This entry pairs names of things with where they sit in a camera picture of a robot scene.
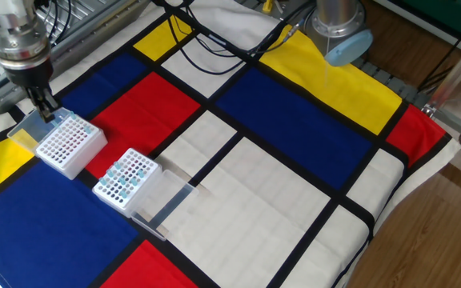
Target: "blue square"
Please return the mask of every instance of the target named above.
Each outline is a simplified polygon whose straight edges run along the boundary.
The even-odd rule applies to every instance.
[[[217,106],[336,190],[371,147],[364,137],[256,69],[243,75]]]
[[[146,69],[128,53],[121,54],[63,97],[62,104],[85,118]]]
[[[0,194],[0,283],[87,287],[137,234],[78,179],[40,162]]]

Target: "green panel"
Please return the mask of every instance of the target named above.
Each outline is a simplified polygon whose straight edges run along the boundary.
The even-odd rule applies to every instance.
[[[461,0],[403,0],[403,3],[461,34]]]

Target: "wooden floor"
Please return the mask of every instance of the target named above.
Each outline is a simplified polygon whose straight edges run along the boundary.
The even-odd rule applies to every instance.
[[[375,36],[369,60],[417,86],[451,46],[377,3],[363,1]],[[460,55],[455,52],[445,67]],[[461,98],[461,86],[455,97]],[[461,117],[461,101],[447,108]],[[395,209],[347,288],[461,287],[461,154],[452,163]]]

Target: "clear plastic box lid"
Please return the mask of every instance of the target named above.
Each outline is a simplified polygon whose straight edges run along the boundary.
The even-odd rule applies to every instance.
[[[143,196],[131,218],[164,241],[186,223],[190,205],[197,196],[197,188],[165,170],[158,183]]]
[[[49,123],[44,123],[40,118],[40,114],[36,110],[29,113],[24,119],[16,125],[8,133],[8,138],[27,149],[31,153],[35,153],[35,148],[40,142],[54,129],[56,126],[65,121],[70,115],[70,111],[65,108],[60,108],[53,112],[54,120]]]

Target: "mondrian-patterned tablecloth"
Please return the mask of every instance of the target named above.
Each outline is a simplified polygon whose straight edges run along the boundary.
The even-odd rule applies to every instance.
[[[192,7],[242,49],[289,29],[231,0]],[[299,32],[214,76],[180,49],[213,71],[241,59],[210,54],[196,35],[222,43],[183,12],[175,20],[151,5],[54,80],[63,105],[108,139],[74,181],[6,138],[29,101],[0,115],[0,286],[342,287],[387,215],[458,150],[373,78],[327,66]],[[91,192],[130,147],[200,190],[166,242]]]

